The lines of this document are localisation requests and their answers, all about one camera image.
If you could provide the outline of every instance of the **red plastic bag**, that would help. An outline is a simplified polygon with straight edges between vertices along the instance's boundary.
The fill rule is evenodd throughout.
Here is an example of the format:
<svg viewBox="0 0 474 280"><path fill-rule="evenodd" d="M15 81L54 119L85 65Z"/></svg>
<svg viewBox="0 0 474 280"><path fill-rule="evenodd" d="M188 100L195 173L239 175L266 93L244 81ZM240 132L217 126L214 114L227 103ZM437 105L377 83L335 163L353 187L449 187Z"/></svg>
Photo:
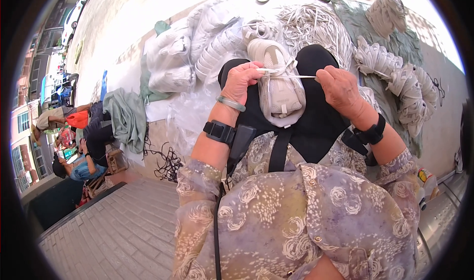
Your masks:
<svg viewBox="0 0 474 280"><path fill-rule="evenodd" d="M87 120L89 118L89 115L87 114L87 110L81 111L81 112L76 112L68 117L66 117L67 124L69 124L72 127L78 128L78 129L83 129L87 125Z"/></svg>

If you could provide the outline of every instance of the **black wrist strap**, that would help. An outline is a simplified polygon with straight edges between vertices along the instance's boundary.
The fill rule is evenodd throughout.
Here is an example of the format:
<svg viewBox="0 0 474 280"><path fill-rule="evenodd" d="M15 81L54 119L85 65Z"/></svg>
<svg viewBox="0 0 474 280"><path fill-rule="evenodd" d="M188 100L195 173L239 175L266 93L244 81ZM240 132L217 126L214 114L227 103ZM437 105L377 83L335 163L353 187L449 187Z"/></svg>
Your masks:
<svg viewBox="0 0 474 280"><path fill-rule="evenodd" d="M212 120L211 122L207 122L204 125L204 129L202 130L206 132L206 137L211 138L217 142L225 143L229 147L232 147L232 142L234 141L236 134L236 130L233 127L225 123Z"/></svg>
<svg viewBox="0 0 474 280"><path fill-rule="evenodd" d="M354 135L364 144L377 144L383 139L383 130L385 129L385 118L379 113L379 121L374 124L370 129L361 131L354 129Z"/></svg>

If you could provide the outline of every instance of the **floral blouse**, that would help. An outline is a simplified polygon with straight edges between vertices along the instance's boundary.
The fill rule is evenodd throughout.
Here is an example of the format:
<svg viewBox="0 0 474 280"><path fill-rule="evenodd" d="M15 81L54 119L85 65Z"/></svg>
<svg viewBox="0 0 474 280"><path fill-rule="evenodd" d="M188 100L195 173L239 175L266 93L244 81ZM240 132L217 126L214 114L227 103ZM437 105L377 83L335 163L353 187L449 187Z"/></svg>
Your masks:
<svg viewBox="0 0 474 280"><path fill-rule="evenodd" d="M275 140L270 132L252 141L220 202L222 279L302 280L323 253L345 279L412 279L419 185L408 149L370 182L340 138L328 164L306 163L288 145L284 172L268 173ZM216 279L219 182L220 171L193 159L178 173L174 279Z"/></svg>

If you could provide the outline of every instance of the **straw hat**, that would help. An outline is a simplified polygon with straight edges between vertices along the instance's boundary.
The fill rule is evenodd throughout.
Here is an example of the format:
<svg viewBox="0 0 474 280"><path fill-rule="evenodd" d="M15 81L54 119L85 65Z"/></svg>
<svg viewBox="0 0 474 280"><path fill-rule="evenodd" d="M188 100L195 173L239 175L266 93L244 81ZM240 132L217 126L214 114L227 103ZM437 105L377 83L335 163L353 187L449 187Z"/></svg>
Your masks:
<svg viewBox="0 0 474 280"><path fill-rule="evenodd" d="M41 146L41 142L39 141L39 139L36 139L35 137L35 131L36 129L36 126L34 124L31 125L31 139L36 143L36 145L38 146Z"/></svg>

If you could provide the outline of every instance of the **person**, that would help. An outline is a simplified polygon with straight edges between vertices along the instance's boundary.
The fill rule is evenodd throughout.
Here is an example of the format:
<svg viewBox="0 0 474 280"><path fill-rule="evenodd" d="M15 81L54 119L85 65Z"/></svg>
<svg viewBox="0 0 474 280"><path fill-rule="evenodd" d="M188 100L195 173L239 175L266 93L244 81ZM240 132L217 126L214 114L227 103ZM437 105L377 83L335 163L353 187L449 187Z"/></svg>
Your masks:
<svg viewBox="0 0 474 280"><path fill-rule="evenodd" d="M298 65L312 65L313 70L299 68L299 74L317 76L316 82L308 78L303 84L313 83L322 92L312 100L328 104L360 131L378 125L379 114L359 94L353 74L339 69L321 46L301 52L308 55L297 57ZM221 71L221 95L247 110L239 113L216 102L208 121L235 127L249 104L258 104L248 101L250 89L264 73L257 70L263 67L259 62L229 64L233 67L224 65ZM327 150L333 154L329 159L343 165L335 166L308 163L291 141L285 148L284 169L269 173L279 136L263 133L237 165L234 175L240 181L222 197L214 216L230 149L202 132L190 160L178 172L173 278L220 279L221 274L223 279L257 280L412 279L420 212L416 162L389 124L382 135L370 145L381 169L378 179L370 182L363 170L357 171L359 166L351 165L347 147Z"/></svg>
<svg viewBox="0 0 474 280"><path fill-rule="evenodd" d="M76 133L71 127L59 129L59 135L55 137L55 147L62 145L63 147L73 149L76 147Z"/></svg>
<svg viewBox="0 0 474 280"><path fill-rule="evenodd" d="M41 146L39 140L41 133L47 129L59 129L65 126L66 117L69 115L89 110L92 104L81 105L79 107L66 107L61 106L55 109L47 110L38 117L36 125L31 125L31 139L38 145Z"/></svg>
<svg viewBox="0 0 474 280"><path fill-rule="evenodd" d="M112 125L108 125L89 134L87 139L80 140L82 155L71 164L55 153L54 174L61 178L69 176L74 181L85 181L101 176L108 168L105 146L113 139Z"/></svg>

